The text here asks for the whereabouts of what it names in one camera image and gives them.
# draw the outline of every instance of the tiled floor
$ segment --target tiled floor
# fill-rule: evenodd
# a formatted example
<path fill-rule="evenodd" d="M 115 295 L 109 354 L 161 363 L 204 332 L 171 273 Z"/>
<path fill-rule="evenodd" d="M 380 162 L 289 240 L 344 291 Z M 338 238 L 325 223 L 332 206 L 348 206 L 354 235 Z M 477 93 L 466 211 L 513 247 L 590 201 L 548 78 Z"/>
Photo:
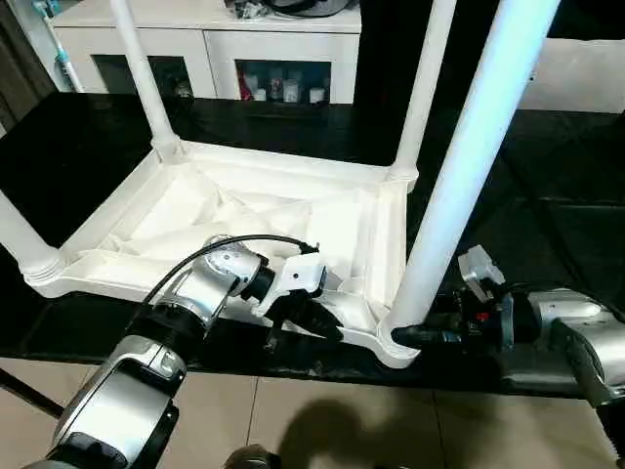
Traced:
<path fill-rule="evenodd" d="M 77 364 L 0 360 L 64 404 L 93 372 Z M 192 374 L 160 468 L 218 468 L 259 443 L 290 468 L 613 468 L 583 402 Z M 55 421 L 0 391 L 0 469 L 45 454 Z"/>

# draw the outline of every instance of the black tabletop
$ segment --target black tabletop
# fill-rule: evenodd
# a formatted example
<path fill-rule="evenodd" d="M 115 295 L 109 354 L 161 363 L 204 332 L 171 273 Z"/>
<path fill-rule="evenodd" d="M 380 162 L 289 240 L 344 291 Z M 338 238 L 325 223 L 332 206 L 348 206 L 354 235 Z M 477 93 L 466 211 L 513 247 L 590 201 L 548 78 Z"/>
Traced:
<path fill-rule="evenodd" d="M 221 100 L 166 103 L 185 140 L 388 165 L 397 129 L 356 107 Z M 408 239 L 419 221 L 457 111 L 431 116 L 409 197 Z M 0 189 L 51 245 L 61 246 L 149 151 L 136 97 L 55 94 L 0 140 Z M 458 251 L 480 243 L 512 281 L 582 283 L 625 306 L 625 122 L 617 115 L 518 111 Z M 101 362 L 134 313 L 131 302 L 84 293 L 46 300 L 26 286 L 0 251 L 0 355 Z M 455 264 L 441 291 L 461 286 Z M 284 333 L 273 353 L 267 330 L 219 320 L 192 368 L 403 386 L 493 392 L 511 388 L 492 356 L 424 352 L 390 370 L 372 353 Z M 569 395 L 552 389 L 550 394 Z"/>

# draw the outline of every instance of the white cabinet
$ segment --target white cabinet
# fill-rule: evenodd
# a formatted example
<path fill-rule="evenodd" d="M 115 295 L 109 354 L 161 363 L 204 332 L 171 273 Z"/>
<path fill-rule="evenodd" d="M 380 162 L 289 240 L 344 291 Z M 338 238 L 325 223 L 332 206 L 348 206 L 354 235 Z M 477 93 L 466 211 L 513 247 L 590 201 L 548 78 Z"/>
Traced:
<path fill-rule="evenodd" d="M 300 103 L 351 103 L 360 38 L 360 12 L 330 18 L 269 15 L 238 20 L 224 0 L 129 0 L 135 24 L 164 95 L 241 99 L 244 77 L 268 99 L 288 92 Z M 84 0 L 54 19 L 54 27 L 88 93 L 134 93 L 107 0 Z M 269 82 L 280 75 L 279 96 Z M 251 99 L 252 93 L 243 93 Z"/>
<path fill-rule="evenodd" d="M 134 84 L 117 30 L 57 27 L 57 33 L 87 93 L 132 93 Z M 215 98 L 202 32 L 194 29 L 139 30 L 161 94 Z"/>
<path fill-rule="evenodd" d="M 270 100 L 288 101 L 284 96 L 289 80 L 300 103 L 310 101 L 311 89 L 330 103 L 354 100 L 358 34 L 205 31 L 204 35 L 220 98 L 241 99 L 247 91 L 241 88 L 252 77 L 254 88 L 266 90 Z"/>

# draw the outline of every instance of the cabinet door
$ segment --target cabinet door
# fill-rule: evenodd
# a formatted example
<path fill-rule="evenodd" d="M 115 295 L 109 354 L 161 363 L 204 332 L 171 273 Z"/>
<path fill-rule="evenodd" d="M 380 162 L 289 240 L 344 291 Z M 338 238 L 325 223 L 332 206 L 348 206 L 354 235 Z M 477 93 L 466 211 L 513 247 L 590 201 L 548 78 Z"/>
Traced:
<path fill-rule="evenodd" d="M 57 27 L 56 31 L 87 93 L 136 93 L 114 28 Z M 201 30 L 140 28 L 139 36 L 161 94 L 216 97 Z"/>
<path fill-rule="evenodd" d="M 351 103 L 358 34 L 204 31 L 217 96 Z"/>

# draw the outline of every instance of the white pole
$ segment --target white pole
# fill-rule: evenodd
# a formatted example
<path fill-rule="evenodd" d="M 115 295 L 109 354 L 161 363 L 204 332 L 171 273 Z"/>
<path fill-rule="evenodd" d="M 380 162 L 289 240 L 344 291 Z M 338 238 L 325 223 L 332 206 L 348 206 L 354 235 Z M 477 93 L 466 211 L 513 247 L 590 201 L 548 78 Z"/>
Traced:
<path fill-rule="evenodd" d="M 128 66 L 135 80 L 139 98 L 146 111 L 147 121 L 152 131 L 152 146 L 165 162 L 179 162 L 182 152 L 180 139 L 174 134 L 169 123 L 154 75 L 139 41 L 139 34 L 135 29 L 128 1 L 110 0 L 110 7 L 115 16 L 117 30 L 126 48 Z"/>
<path fill-rule="evenodd" d="M 42 11 L 42 15 L 43 15 L 43 22 L 46 24 L 46 27 L 48 28 L 48 32 L 50 32 L 50 36 L 52 37 L 52 40 L 55 43 L 57 52 L 59 53 L 59 60 L 62 63 L 62 67 L 64 68 L 65 73 L 67 73 L 67 77 L 69 78 L 69 81 L 71 82 L 71 86 L 74 88 L 74 91 L 76 93 L 84 93 L 85 89 L 83 88 L 82 83 L 80 83 L 80 79 L 78 78 L 78 75 L 76 74 L 74 65 L 71 64 L 71 61 L 69 60 L 69 56 L 67 55 L 67 52 L 65 51 L 65 48 L 63 47 L 63 44 L 61 43 L 59 36 L 55 32 L 55 29 L 52 25 L 52 21 L 50 20 L 50 17 L 48 17 L 48 14 L 46 13 L 45 10 Z"/>
<path fill-rule="evenodd" d="M 59 249 L 49 246 L 0 192 L 0 244 L 18 261 L 30 284 L 49 281 L 64 268 Z"/>
<path fill-rule="evenodd" d="M 435 0 L 432 5 L 410 104 L 389 179 L 401 178 L 406 171 L 413 171 L 417 164 L 455 8 L 456 0 Z"/>
<path fill-rule="evenodd" d="M 538 58 L 560 0 L 501 0 L 381 332 L 425 319 Z"/>

